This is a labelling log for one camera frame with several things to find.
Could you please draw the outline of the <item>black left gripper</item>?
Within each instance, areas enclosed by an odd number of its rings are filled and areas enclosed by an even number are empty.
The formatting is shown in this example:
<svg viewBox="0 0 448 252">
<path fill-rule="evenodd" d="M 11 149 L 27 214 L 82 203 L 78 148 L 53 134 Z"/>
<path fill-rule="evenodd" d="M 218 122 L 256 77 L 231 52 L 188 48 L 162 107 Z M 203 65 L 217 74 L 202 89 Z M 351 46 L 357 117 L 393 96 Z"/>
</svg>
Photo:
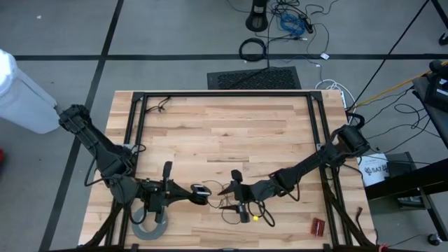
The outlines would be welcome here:
<svg viewBox="0 0 448 252">
<path fill-rule="evenodd" d="M 172 161 L 166 161 L 162 171 L 161 181 L 147 180 L 144 186 L 146 192 L 145 209 L 147 212 L 155 213 L 155 222 L 161 224 L 165 213 L 165 207 L 168 205 L 167 198 L 172 188 L 173 180 L 170 179 L 172 170 Z M 173 189 L 173 198 L 181 200 L 173 203 L 173 207 L 196 207 L 189 199 L 192 193 L 183 189 Z"/>
</svg>

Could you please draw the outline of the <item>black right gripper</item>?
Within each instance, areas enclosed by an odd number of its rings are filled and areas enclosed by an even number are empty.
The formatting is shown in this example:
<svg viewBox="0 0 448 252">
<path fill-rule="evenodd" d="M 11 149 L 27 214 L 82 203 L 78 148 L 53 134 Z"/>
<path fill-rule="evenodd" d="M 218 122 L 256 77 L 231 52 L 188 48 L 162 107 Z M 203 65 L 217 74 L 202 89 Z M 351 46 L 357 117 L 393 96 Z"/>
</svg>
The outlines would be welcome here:
<svg viewBox="0 0 448 252">
<path fill-rule="evenodd" d="M 250 222 L 249 216 L 254 216 L 251 213 L 249 204 L 251 202 L 256 203 L 258 209 L 261 211 L 260 203 L 255 200 L 255 197 L 253 196 L 250 186 L 242 183 L 243 181 L 242 173 L 239 170 L 233 169 L 231 171 L 231 175 L 232 175 L 231 184 L 225 189 L 223 189 L 221 192 L 219 192 L 218 195 L 227 195 L 230 193 L 234 193 L 234 198 L 239 203 L 237 205 L 233 204 L 233 205 L 221 206 L 220 209 L 235 211 L 239 214 L 241 223 L 249 223 Z"/>
</svg>

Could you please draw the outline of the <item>black plastic cord spool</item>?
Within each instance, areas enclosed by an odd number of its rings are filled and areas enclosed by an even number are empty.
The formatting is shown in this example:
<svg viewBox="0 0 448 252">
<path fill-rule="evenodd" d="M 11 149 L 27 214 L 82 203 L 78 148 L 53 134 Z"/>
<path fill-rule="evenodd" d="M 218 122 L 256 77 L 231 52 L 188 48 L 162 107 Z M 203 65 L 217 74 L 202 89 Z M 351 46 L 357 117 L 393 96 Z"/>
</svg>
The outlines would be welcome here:
<svg viewBox="0 0 448 252">
<path fill-rule="evenodd" d="M 207 205 L 209 203 L 208 197 L 211 196 L 211 190 L 205 185 L 192 184 L 190 186 L 192 196 L 190 201 L 198 205 Z"/>
</svg>

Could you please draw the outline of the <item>red screwdriver bit set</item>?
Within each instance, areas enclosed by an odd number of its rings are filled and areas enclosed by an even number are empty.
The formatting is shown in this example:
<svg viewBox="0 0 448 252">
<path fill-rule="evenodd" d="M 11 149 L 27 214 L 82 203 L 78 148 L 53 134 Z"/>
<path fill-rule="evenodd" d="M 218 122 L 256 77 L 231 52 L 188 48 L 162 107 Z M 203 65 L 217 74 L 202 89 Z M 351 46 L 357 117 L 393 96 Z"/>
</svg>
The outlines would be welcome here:
<svg viewBox="0 0 448 252">
<path fill-rule="evenodd" d="M 319 218 L 313 218 L 311 223 L 311 234 L 315 237 L 322 237 L 326 222 Z"/>
</svg>

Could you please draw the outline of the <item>black floor grate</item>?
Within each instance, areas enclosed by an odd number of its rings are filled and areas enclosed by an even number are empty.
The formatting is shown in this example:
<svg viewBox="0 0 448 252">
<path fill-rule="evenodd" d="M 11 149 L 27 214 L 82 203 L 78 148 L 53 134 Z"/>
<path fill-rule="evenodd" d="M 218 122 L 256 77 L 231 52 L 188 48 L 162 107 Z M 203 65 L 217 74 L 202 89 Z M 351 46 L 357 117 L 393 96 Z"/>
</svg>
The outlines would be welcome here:
<svg viewBox="0 0 448 252">
<path fill-rule="evenodd" d="M 294 66 L 208 73 L 209 90 L 301 90 Z"/>
</svg>

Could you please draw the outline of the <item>white paper sign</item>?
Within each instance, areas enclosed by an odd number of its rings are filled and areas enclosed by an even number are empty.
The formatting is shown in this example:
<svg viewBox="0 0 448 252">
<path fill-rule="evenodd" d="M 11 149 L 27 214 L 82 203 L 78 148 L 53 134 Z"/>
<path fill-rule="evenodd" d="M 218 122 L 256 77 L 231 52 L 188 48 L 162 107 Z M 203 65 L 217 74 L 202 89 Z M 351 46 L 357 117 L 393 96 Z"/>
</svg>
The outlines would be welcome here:
<svg viewBox="0 0 448 252">
<path fill-rule="evenodd" d="M 385 154 L 371 154 L 357 158 L 365 187 L 382 182 L 389 177 L 388 160 Z"/>
</svg>

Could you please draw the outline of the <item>white power strip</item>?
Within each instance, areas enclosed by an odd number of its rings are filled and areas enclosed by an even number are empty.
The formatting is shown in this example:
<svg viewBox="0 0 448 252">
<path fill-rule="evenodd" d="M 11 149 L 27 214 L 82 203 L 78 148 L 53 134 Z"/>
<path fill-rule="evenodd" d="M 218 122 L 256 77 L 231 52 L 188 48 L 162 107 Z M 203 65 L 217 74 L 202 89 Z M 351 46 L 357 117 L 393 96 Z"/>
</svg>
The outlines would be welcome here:
<svg viewBox="0 0 448 252">
<path fill-rule="evenodd" d="M 351 101 L 351 93 L 343 87 L 338 87 L 337 89 L 339 90 L 343 107 L 344 109 L 347 109 L 349 107 L 349 102 Z"/>
</svg>

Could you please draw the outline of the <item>black equipment cart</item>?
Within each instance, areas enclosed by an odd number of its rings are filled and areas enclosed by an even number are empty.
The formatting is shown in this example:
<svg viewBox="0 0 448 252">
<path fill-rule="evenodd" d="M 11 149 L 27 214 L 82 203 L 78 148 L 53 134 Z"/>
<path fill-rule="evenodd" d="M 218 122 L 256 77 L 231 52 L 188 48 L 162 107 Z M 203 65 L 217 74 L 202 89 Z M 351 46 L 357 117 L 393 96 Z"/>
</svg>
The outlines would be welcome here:
<svg viewBox="0 0 448 252">
<path fill-rule="evenodd" d="M 414 94 L 421 100 L 429 120 L 435 122 L 435 128 L 448 148 L 448 61 L 434 60 L 429 64 L 429 69 L 413 82 Z M 369 185 L 367 198 L 420 196 L 436 228 L 435 234 L 428 235 L 428 242 L 437 246 L 440 242 L 448 242 L 448 228 L 440 218 L 431 195 L 442 192 L 448 192 L 448 157 Z"/>
</svg>

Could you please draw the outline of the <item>black stand base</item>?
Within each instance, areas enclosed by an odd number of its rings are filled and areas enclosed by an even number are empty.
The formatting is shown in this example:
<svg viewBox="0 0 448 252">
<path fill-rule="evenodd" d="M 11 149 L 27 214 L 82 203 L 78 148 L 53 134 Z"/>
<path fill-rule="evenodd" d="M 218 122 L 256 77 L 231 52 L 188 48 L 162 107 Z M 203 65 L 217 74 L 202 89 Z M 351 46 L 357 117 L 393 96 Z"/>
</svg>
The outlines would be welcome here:
<svg viewBox="0 0 448 252">
<path fill-rule="evenodd" d="M 263 32 L 268 27 L 267 2 L 268 0 L 252 0 L 251 10 L 245 22 L 250 31 Z"/>
</svg>

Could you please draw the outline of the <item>white trash bin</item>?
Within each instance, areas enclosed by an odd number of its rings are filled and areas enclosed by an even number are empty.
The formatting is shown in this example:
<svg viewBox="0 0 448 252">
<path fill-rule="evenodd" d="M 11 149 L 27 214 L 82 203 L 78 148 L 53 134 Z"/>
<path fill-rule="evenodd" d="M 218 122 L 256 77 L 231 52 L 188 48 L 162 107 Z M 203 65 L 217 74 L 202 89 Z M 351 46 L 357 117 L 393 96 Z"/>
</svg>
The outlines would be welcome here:
<svg viewBox="0 0 448 252">
<path fill-rule="evenodd" d="M 57 101 L 0 49 L 0 118 L 37 134 L 60 127 Z"/>
</svg>

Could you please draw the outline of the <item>black power adapter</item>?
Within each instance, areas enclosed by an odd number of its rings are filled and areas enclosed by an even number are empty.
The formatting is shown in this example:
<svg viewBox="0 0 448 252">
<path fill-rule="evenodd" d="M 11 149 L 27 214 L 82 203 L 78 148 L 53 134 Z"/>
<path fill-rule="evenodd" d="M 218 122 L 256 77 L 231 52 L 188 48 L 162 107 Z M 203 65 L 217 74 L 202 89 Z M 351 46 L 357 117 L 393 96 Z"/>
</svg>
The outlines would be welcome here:
<svg viewBox="0 0 448 252">
<path fill-rule="evenodd" d="M 311 24 L 311 20 L 307 15 L 301 15 L 300 16 L 301 21 L 304 23 L 304 28 L 309 34 L 314 33 L 313 25 Z"/>
</svg>

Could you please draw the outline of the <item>grey duct tape roll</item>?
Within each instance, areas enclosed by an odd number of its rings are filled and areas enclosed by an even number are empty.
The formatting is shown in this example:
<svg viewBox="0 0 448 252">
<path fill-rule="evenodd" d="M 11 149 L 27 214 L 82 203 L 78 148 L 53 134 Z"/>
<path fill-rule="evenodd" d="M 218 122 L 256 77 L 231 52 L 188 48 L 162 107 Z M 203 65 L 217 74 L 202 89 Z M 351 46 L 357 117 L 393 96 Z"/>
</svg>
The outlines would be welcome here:
<svg viewBox="0 0 448 252">
<path fill-rule="evenodd" d="M 161 238 L 166 232 L 169 221 L 166 212 L 162 212 L 161 222 L 155 222 L 156 226 L 152 230 L 147 230 L 145 227 L 145 221 L 149 221 L 149 216 L 153 213 L 148 213 L 143 207 L 138 209 L 133 215 L 133 219 L 137 221 L 137 224 L 132 224 L 132 231 L 134 235 L 140 240 L 152 241 Z"/>
</svg>

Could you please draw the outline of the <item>black aluminium table frame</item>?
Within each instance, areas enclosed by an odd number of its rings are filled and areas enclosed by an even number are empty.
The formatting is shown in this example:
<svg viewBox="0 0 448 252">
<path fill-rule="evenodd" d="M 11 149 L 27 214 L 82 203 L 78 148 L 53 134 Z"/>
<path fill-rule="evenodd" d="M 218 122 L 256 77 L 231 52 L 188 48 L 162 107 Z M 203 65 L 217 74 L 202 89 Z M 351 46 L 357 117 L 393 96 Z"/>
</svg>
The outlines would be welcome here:
<svg viewBox="0 0 448 252">
<path fill-rule="evenodd" d="M 218 195 L 242 173 L 252 184 L 280 168 L 296 165 L 347 123 L 335 90 L 204 90 L 199 92 L 117 91 L 106 125 L 114 143 L 140 141 L 136 177 L 161 179 L 166 161 L 181 186 L 203 183 L 212 190 L 205 206 L 167 208 L 169 224 L 161 238 L 137 238 L 122 216 L 112 242 L 126 249 L 180 252 L 319 252 L 376 250 L 375 231 L 355 159 L 340 169 L 315 169 L 292 197 L 266 201 L 276 225 L 239 224 L 222 211 Z M 325 221 L 322 237 L 311 234 L 312 220 Z"/>
</svg>

